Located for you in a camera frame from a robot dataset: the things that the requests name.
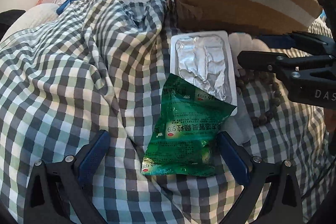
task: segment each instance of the silver bolt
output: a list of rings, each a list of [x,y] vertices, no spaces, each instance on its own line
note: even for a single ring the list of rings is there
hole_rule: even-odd
[[[297,71],[293,71],[292,72],[292,76],[294,77],[294,78],[300,78],[300,74],[297,72]]]
[[[291,163],[290,160],[285,160],[285,165],[286,165],[287,167],[291,167],[291,166],[292,166],[292,163]]]
[[[65,161],[66,161],[66,162],[72,162],[73,160],[74,160],[74,157],[73,157],[72,155],[67,156],[67,157],[65,158]]]
[[[262,159],[259,156],[254,156],[253,161],[259,164],[262,162]]]
[[[35,166],[40,166],[42,164],[42,161],[41,160],[37,160],[34,164],[35,164]]]

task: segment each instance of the checkered fabric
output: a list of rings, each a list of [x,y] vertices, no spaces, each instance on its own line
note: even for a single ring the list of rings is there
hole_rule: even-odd
[[[110,149],[91,190],[109,223],[218,223],[241,193],[219,155],[218,175],[143,176],[144,151],[160,115],[160,93],[169,75],[170,37],[179,31],[165,0],[73,2],[58,20],[11,35],[0,44],[0,199],[23,223],[34,162],[63,160],[99,131]],[[290,56],[302,53],[287,51]],[[290,159],[306,193],[333,160],[321,108],[283,98],[271,123],[244,144],[268,162]],[[270,88],[247,86],[251,116],[268,110]],[[308,220],[326,195],[335,169],[303,200]],[[260,211],[265,186],[250,222]],[[69,208],[71,220],[79,223]]]

